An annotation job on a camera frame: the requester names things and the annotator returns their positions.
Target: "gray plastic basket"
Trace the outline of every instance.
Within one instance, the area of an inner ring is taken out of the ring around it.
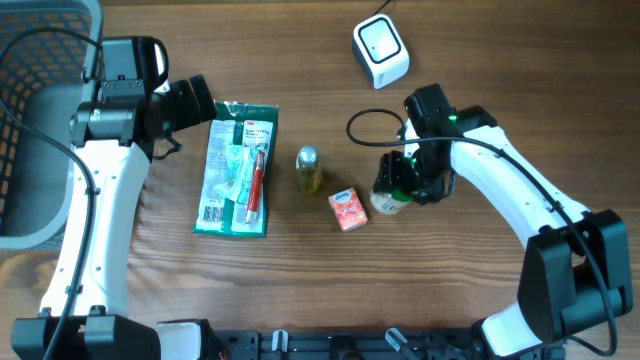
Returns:
[[[0,50],[18,33],[42,26],[102,36],[96,0],[0,0]],[[19,119],[70,146],[69,120],[90,101],[98,51],[58,33],[21,40],[0,65],[0,96]],[[60,249],[73,191],[73,163],[0,110],[0,249]]]

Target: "wooden table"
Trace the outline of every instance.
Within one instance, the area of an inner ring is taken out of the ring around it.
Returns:
[[[469,326],[516,299],[523,250],[501,216],[459,180],[437,205],[374,213],[339,231],[327,196],[362,198],[383,151],[351,143],[356,111],[404,113],[414,89],[438,82],[458,108],[483,105],[555,185],[629,231],[640,282],[640,5],[555,1],[406,1],[390,6],[411,54],[408,74],[376,91],[351,52],[371,2],[131,6],[104,9],[104,33],[166,44],[172,80],[202,73],[220,100],[279,104],[268,237],[194,236],[209,125],[176,134],[182,153],[154,162],[129,257],[130,316],[207,318],[216,329],[384,330]],[[354,131],[391,140],[392,118]],[[328,181],[296,191],[294,161],[317,147]],[[36,315],[55,253],[0,254],[0,359],[14,358],[14,318]],[[640,357],[640,313],[619,319],[618,359]],[[606,327],[585,334],[606,347]],[[573,359],[595,359],[571,345]]]

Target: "small red and white box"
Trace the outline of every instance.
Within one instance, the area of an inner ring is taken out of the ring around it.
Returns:
[[[353,188],[329,196],[329,205],[336,214],[343,232],[351,231],[368,221],[358,194]]]

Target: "red pen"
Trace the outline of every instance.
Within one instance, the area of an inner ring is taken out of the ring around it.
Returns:
[[[262,189],[262,177],[264,176],[264,152],[258,152],[256,165],[253,168],[253,178],[251,179],[251,191],[249,192],[249,205],[247,206],[247,219],[245,224],[252,223],[258,219],[260,209],[260,190]]]

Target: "silver cap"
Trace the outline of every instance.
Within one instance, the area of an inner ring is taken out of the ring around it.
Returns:
[[[298,153],[298,164],[300,166],[314,166],[318,162],[318,152],[311,146],[305,146]]]

